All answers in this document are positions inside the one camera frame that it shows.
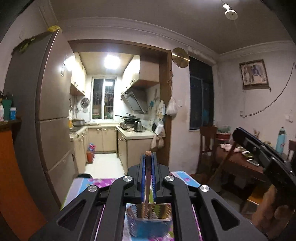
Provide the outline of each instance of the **white bottle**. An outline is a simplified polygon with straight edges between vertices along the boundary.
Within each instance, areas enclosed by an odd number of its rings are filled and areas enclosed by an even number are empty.
[[[4,121],[4,108],[3,105],[0,105],[0,121]]]

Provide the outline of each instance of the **metal bolt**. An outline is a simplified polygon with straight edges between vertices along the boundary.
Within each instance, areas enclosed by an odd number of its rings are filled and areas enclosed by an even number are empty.
[[[123,180],[124,180],[125,182],[130,182],[132,179],[133,179],[133,178],[132,178],[131,176],[124,176],[124,177],[123,177]]]
[[[165,177],[165,179],[166,179],[168,182],[172,182],[172,181],[175,180],[175,177],[174,177],[174,176],[171,176],[171,175],[167,175],[167,176]]]
[[[210,190],[210,188],[209,188],[207,185],[201,185],[201,186],[200,186],[200,190],[201,190],[202,192],[207,192],[207,191]]]
[[[95,185],[91,185],[88,187],[87,189],[89,192],[95,192],[96,190],[98,190],[98,187]]]

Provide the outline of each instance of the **round wooden tip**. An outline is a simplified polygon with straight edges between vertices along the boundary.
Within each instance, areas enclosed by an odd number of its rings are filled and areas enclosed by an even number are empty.
[[[151,152],[151,151],[146,151],[146,152],[145,152],[145,155],[147,155],[147,156],[151,156],[151,155],[152,155],[152,152]]]

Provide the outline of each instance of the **metal pot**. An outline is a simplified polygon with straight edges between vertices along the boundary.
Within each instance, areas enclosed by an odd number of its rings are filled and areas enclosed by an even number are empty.
[[[135,121],[134,128],[136,132],[141,132],[143,130],[142,123],[140,120]]]
[[[129,113],[127,113],[127,116],[121,116],[121,115],[115,115],[115,116],[119,116],[124,120],[124,123],[127,125],[133,125],[135,123],[135,121],[140,120],[140,118],[135,117],[134,115],[131,115]]]
[[[85,126],[85,120],[84,119],[73,119],[72,123],[73,123],[74,127]]]

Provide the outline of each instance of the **ceiling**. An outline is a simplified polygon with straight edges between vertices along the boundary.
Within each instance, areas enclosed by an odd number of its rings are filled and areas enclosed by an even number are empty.
[[[258,43],[291,40],[260,0],[225,1],[238,14],[228,20],[220,0],[51,0],[58,20],[117,17],[155,24],[185,35],[221,54]]]
[[[101,74],[122,76],[133,57],[132,54],[112,53],[112,55],[120,58],[120,65],[117,69],[106,69],[104,66],[104,59],[108,55],[107,52],[79,52],[79,55],[87,74],[90,75]]]

